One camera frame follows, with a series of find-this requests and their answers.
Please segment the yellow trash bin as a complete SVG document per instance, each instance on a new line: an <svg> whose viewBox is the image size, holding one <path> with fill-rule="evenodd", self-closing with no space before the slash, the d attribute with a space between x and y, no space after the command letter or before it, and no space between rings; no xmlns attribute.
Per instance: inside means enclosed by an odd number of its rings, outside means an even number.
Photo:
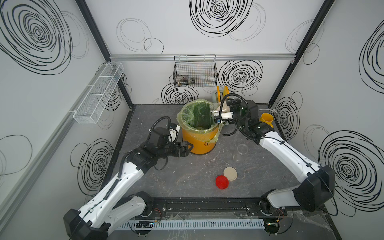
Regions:
<svg viewBox="0 0 384 240"><path fill-rule="evenodd" d="M183 141L193 145L191 153L204 155L211 152L219 138L219 128L209 130L185 130L182 129Z"/></svg>

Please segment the red jar lid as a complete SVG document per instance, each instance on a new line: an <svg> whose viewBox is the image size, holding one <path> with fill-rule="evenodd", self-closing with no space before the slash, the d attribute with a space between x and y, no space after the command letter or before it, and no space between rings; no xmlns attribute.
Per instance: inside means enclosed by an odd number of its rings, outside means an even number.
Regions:
<svg viewBox="0 0 384 240"><path fill-rule="evenodd" d="M229 186L229 180L224 175L220 175L215 180L217 188L224 190Z"/></svg>

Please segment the cream jar lid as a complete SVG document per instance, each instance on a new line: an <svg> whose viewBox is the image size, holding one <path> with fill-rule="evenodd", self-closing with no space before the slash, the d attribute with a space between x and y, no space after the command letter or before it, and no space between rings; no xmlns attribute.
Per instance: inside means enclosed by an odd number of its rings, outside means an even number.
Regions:
<svg viewBox="0 0 384 240"><path fill-rule="evenodd" d="M238 177L238 173L235 168L227 167L223 171L223 175L228 179L228 181L235 181Z"/></svg>

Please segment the cream lid oatmeal jar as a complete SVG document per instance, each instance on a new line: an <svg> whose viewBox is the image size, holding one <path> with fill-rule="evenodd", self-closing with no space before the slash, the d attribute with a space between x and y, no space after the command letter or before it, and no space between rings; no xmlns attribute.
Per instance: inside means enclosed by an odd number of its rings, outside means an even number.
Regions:
<svg viewBox="0 0 384 240"><path fill-rule="evenodd" d="M220 113L220 107L221 103L213 103L211 105L211 114L214 116L218 116ZM224 102L223 107L222 107L222 114L230 112L230 107L228 107L227 103Z"/></svg>

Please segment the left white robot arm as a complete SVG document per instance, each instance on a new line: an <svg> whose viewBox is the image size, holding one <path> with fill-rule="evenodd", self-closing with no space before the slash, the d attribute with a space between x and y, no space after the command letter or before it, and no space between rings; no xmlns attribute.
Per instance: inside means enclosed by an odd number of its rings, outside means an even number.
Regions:
<svg viewBox="0 0 384 240"><path fill-rule="evenodd" d="M149 216L154 199L141 191L121 203L126 192L141 179L158 160L186 157L192 144L178 141L180 126L171 118L159 118L150 128L145 142L123 156L118 173L79 210L70 209L64 216L67 235L71 240L106 240L130 219Z"/></svg>

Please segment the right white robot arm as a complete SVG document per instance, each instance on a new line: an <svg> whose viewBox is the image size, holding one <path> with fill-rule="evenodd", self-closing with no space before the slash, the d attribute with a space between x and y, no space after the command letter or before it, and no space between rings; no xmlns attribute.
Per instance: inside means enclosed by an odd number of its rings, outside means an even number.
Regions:
<svg viewBox="0 0 384 240"><path fill-rule="evenodd" d="M273 189L260 197L259 207L265 216L271 216L282 207L300 207L308 212L320 209L329 200L334 200L335 172L309 160L269 124L259 120L258 106L234 93L223 95L218 100L219 108L214 112L216 123L235 125L247 140L275 156L300 183L296 187Z"/></svg>

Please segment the yellow mug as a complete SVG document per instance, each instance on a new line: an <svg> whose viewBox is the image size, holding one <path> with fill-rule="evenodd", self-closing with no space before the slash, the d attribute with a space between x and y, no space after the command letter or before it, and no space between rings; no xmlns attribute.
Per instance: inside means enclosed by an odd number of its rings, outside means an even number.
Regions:
<svg viewBox="0 0 384 240"><path fill-rule="evenodd" d="M272 128L274 127L273 126L274 117L271 114L268 114L268 113L261 114L260 121L268 124Z"/></svg>

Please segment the right yellow toast slice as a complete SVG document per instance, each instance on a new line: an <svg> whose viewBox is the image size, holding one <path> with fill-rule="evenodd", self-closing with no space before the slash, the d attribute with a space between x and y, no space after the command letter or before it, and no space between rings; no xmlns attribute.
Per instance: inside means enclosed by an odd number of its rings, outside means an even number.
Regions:
<svg viewBox="0 0 384 240"><path fill-rule="evenodd" d="M229 92L229 88L228 88L228 86L225 86L224 88L223 88L223 95L222 95L222 97L224 98L227 94L229 94L230 92Z"/></svg>

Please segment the yellow toast slice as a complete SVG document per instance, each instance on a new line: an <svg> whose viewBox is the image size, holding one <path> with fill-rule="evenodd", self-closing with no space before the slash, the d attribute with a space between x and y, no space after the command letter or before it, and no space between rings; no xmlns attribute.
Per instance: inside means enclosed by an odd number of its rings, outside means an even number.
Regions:
<svg viewBox="0 0 384 240"><path fill-rule="evenodd" d="M217 102L220 103L221 102L221 92L220 92L220 87L217 86Z"/></svg>
<svg viewBox="0 0 384 240"><path fill-rule="evenodd" d="M229 92L229 88L228 88L228 86L225 86L224 88L223 88L223 95L222 95L222 97L224 98L227 94L229 94L230 92Z"/></svg>

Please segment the left yellow toast slice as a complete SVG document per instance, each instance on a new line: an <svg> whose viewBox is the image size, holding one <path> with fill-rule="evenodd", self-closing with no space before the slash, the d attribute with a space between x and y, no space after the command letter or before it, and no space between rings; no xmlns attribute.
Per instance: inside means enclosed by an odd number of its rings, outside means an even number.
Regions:
<svg viewBox="0 0 384 240"><path fill-rule="evenodd" d="M220 92L220 87L217 86L217 102L220 103L221 102L221 92Z"/></svg>

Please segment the green plastic bin liner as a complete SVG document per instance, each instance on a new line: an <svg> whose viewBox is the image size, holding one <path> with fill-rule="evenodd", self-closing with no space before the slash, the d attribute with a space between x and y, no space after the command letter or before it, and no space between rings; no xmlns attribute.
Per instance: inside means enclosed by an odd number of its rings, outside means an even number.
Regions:
<svg viewBox="0 0 384 240"><path fill-rule="evenodd" d="M214 120L217 105L204 99L185 104L177 114L183 139L191 144L213 144L218 141L222 125Z"/></svg>

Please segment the mint green toaster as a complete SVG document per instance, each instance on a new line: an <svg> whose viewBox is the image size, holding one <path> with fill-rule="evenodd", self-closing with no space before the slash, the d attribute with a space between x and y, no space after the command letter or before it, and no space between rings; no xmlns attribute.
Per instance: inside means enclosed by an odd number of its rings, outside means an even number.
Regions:
<svg viewBox="0 0 384 240"><path fill-rule="evenodd" d="M219 101L219 97L218 97L218 93L217 92L214 92L213 94L212 94L212 102L213 103L219 103L220 101Z"/></svg>

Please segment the dark item in basket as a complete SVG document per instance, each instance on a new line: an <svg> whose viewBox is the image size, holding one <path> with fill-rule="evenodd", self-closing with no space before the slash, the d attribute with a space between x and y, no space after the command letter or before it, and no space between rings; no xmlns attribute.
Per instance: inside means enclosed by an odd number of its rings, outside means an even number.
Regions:
<svg viewBox="0 0 384 240"><path fill-rule="evenodd" d="M194 78L183 78L178 81L179 86L190 86L195 84Z"/></svg>

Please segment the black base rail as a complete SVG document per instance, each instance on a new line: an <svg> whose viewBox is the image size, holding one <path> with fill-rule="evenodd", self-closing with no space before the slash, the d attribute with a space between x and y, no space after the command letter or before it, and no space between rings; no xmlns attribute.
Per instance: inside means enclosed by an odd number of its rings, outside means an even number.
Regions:
<svg viewBox="0 0 384 240"><path fill-rule="evenodd" d="M118 213L123 207L133 207L139 212L133 216L165 217L170 213L213 213L236 212L247 217L277 217L286 216L289 210L304 210L298 206L274 208L268 206L264 198L147 198L144 197L144 207L136 207L133 198L124 197L112 208Z"/></svg>

